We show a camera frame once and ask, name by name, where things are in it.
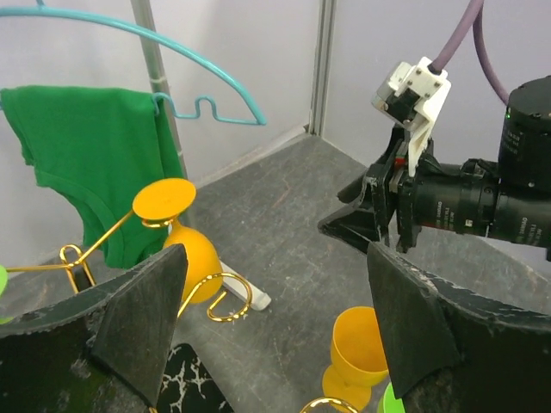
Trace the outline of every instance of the yellow goblet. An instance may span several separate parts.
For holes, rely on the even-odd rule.
[[[183,287],[184,301],[197,283],[208,275],[222,272],[222,265],[213,244],[199,231],[183,226],[177,217],[193,203],[195,185],[182,178],[168,178],[143,188],[134,198],[132,209],[144,225],[162,227],[171,225],[164,247],[182,243],[188,257],[188,273]],[[201,303],[212,298],[222,287],[223,278],[204,283],[189,301]]]
[[[375,310],[352,307],[341,313],[333,326],[331,365],[322,380],[324,395],[363,410],[371,399],[371,387],[387,376],[387,359]]]

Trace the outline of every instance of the clothes hanger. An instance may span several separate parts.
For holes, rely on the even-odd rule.
[[[201,101],[207,101],[210,103],[212,115],[219,122],[225,123],[234,123],[239,125],[266,125],[266,118],[264,117],[262,111],[259,109],[257,104],[252,99],[251,95],[245,87],[233,77],[228,75],[225,71],[221,70],[217,65],[210,62],[209,60],[203,58],[201,55],[189,50],[186,46],[183,46],[168,37],[165,37],[157,32],[149,30],[148,28],[142,28],[137,24],[132,24],[129,22],[124,22],[122,20],[117,20],[111,17],[106,17],[104,15],[98,15],[95,13],[89,13],[84,11],[70,10],[70,9],[58,9],[53,7],[48,7],[44,4],[43,0],[36,0],[36,6],[31,7],[0,7],[0,17],[55,17],[60,19],[75,20],[81,22],[91,22],[103,26],[108,26],[111,28],[116,28],[128,33],[137,34],[140,37],[146,38],[148,40],[155,41],[156,43],[168,47],[176,53],[179,53],[185,56],[188,59],[193,60],[198,65],[207,69],[213,73],[216,77],[221,79],[223,82],[227,83],[232,89],[239,93],[255,120],[241,120],[233,118],[220,117],[218,115],[218,110],[216,108],[216,102],[210,96],[199,96],[195,99],[195,113],[194,114],[179,114],[176,111],[176,107],[172,98],[165,93],[155,93],[152,95],[152,99],[156,104],[158,112],[158,102],[162,99],[165,99],[170,104],[170,108],[175,117],[178,119],[199,119],[201,117]]]

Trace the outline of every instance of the gray pole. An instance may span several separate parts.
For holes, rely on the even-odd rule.
[[[155,31],[155,21],[153,20],[152,7],[149,0],[130,0],[132,3],[132,10],[134,13],[134,19],[136,24],[143,28]],[[170,87],[166,75],[164,73],[163,58],[161,56],[161,49],[158,43],[154,41],[140,37],[141,48],[144,52],[145,64],[147,65],[147,72],[149,73],[149,82],[152,86],[153,92],[163,92],[170,95]],[[178,137],[178,130],[176,128],[176,119],[171,116],[170,106],[164,101],[164,108],[168,116],[170,133],[174,139],[174,145],[178,151],[178,157],[180,159],[180,166],[184,176],[188,176],[186,170],[186,163],[183,158],[182,144]],[[186,226],[194,226],[193,215],[188,210],[182,217],[181,221]]]

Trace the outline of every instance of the white wall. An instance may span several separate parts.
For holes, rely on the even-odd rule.
[[[373,94],[399,61],[414,64],[423,56],[435,58],[467,3],[340,0],[324,138],[356,160],[372,163],[386,148],[392,127],[371,107]],[[486,47],[509,90],[549,74],[545,47],[551,43],[550,13],[551,3],[540,0],[486,2]],[[438,160],[497,159],[505,107],[484,78],[471,34],[446,69],[452,89],[433,133]],[[543,250],[492,243],[551,272]]]
[[[1,6],[32,0],[0,0]],[[49,0],[133,22],[130,0]],[[236,162],[307,123],[318,25],[318,2],[256,0],[152,0],[157,30],[180,41],[239,80],[269,124],[219,124],[210,116],[179,120],[194,182]],[[43,18],[0,19],[0,87],[82,85],[149,90],[139,38],[112,28]],[[176,107],[193,112],[209,94],[225,116],[250,117],[239,96],[217,77],[168,49],[163,57]],[[82,224],[53,191],[37,188],[24,166],[17,138],[0,116],[0,263],[32,264],[65,243],[78,242]]]

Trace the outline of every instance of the gold metal holder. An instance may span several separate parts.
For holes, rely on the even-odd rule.
[[[227,317],[218,317],[213,314],[213,310],[216,308],[216,306],[224,299],[224,297],[227,295],[227,291],[223,291],[218,298],[208,307],[207,309],[207,316],[217,322],[217,323],[230,323],[231,321],[237,320],[238,318],[241,318],[250,308],[252,303],[252,290],[251,286],[247,282],[245,278],[243,278],[241,275],[234,274],[234,273],[218,273],[218,274],[211,274],[207,275],[205,278],[203,278],[201,281],[199,281],[195,287],[191,290],[191,293],[189,293],[189,296],[183,301],[182,305],[180,306],[180,311],[178,311],[178,317],[182,316],[183,311],[186,309],[186,307],[189,304],[189,301],[193,298],[195,293],[199,291],[199,288],[206,282],[209,282],[210,280],[214,280],[215,278],[219,277],[229,277],[233,278],[237,281],[239,281],[241,284],[243,284],[243,287],[245,287],[245,290],[247,290],[247,300],[245,301],[245,305],[241,310],[236,312],[235,314],[232,314],[231,316]]]
[[[69,279],[69,282],[71,283],[71,287],[75,293],[79,293],[79,289],[77,286],[77,281],[75,279],[75,274],[73,272],[74,268],[81,265],[83,267],[84,273],[86,274],[86,278],[88,279],[91,286],[96,285],[96,280],[94,279],[94,276],[92,275],[90,271],[90,267],[88,266],[88,263],[86,262],[86,258],[90,256],[92,252],[97,250],[97,248],[102,245],[103,242],[116,230],[118,230],[125,222],[128,221],[133,216],[134,212],[130,211],[127,213],[124,217],[122,217],[115,225],[113,225],[107,232],[105,232],[91,247],[89,247],[86,252],[82,252],[80,248],[78,248],[74,244],[67,244],[61,250],[59,251],[59,258],[61,259],[61,264],[48,264],[48,265],[35,265],[31,267],[11,267],[6,268],[6,270],[9,273],[15,273],[15,272],[28,272],[28,271],[47,271],[47,270],[55,270],[55,269],[64,269],[67,273],[67,278]],[[178,215],[161,221],[149,221],[146,219],[142,219],[142,225],[147,228],[164,228],[168,225],[170,225],[175,219],[178,218]],[[68,262],[65,252],[68,249],[72,249],[77,253],[78,259],[74,262]],[[203,278],[201,281],[199,281],[194,288],[191,290],[191,293],[189,296],[183,301],[182,305],[180,306],[180,309],[178,310],[178,318],[180,318],[183,314],[183,311],[186,309],[186,307],[189,304],[189,301],[193,298],[193,296],[199,291],[199,288],[206,282],[209,282],[210,280],[213,280],[215,278],[219,277],[229,277],[233,278],[235,280],[238,280],[243,286],[245,287],[245,290],[247,291],[247,300],[245,301],[245,305],[239,312],[232,314],[230,316],[226,317],[220,317],[214,315],[214,309],[216,306],[224,299],[224,297],[227,295],[227,291],[222,292],[218,298],[208,307],[207,309],[207,315],[208,317],[217,322],[217,323],[229,323],[231,321],[237,320],[238,318],[241,318],[250,308],[252,303],[252,290],[251,286],[247,282],[245,278],[243,278],[241,275],[233,274],[233,273],[218,273],[218,274],[211,274],[207,275],[205,278]]]
[[[69,265],[69,262],[67,261],[67,257],[65,256],[65,251],[69,248],[73,249],[77,253],[78,258],[83,256],[83,252],[76,245],[74,244],[66,245],[59,251],[59,259],[65,265]],[[92,272],[90,271],[90,267],[88,266],[88,263],[86,262],[86,260],[83,260],[81,265],[83,267],[84,273],[86,274],[86,278],[88,279],[88,282],[90,283],[91,286],[95,286],[96,280],[94,280],[94,276],[92,275]],[[65,272],[67,273],[67,278],[69,278],[69,282],[71,283],[72,291],[74,291],[75,294],[77,294],[79,290],[77,286],[77,280],[75,279],[75,273],[73,273],[73,269],[74,267],[66,268]]]
[[[359,413],[358,410],[352,404],[345,402],[344,400],[341,400],[340,398],[316,398],[306,406],[302,408],[300,413],[307,413],[309,411],[312,411],[316,407],[319,407],[322,404],[330,404],[331,406],[338,406],[346,409],[347,411],[351,411],[352,413]]]

